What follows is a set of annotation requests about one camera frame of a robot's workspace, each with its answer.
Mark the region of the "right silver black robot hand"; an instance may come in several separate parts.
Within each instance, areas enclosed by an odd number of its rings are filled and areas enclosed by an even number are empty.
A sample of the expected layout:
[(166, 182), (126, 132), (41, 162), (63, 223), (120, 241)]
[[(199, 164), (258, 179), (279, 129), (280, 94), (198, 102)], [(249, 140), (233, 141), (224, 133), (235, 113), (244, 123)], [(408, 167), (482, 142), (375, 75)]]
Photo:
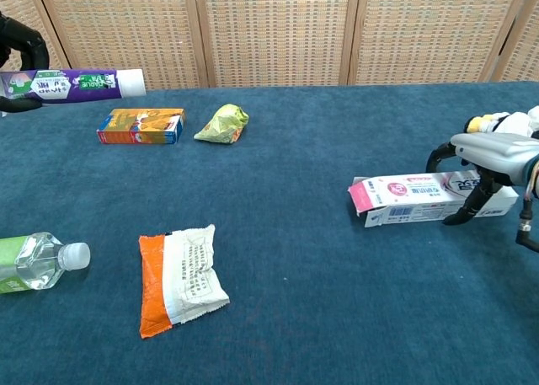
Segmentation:
[(538, 140), (512, 133), (474, 132), (454, 135), (432, 151), (425, 171), (434, 173), (441, 160), (459, 157), (478, 171), (478, 185), (464, 205), (445, 218), (449, 226), (469, 222), (502, 187), (526, 189), (524, 215), (531, 219), (531, 203), (538, 197)]

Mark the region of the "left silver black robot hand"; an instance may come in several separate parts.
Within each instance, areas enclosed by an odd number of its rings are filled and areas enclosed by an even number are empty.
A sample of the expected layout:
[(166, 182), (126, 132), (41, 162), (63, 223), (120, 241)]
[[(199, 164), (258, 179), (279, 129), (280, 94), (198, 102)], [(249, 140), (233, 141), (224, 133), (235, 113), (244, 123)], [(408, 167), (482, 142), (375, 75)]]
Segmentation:
[[(1, 67), (9, 60), (12, 51), (18, 51), (21, 71), (49, 68), (50, 56), (44, 38), (35, 29), (1, 14)], [(39, 109), (42, 103), (35, 99), (7, 99), (1, 97), (1, 111), (19, 113)]]

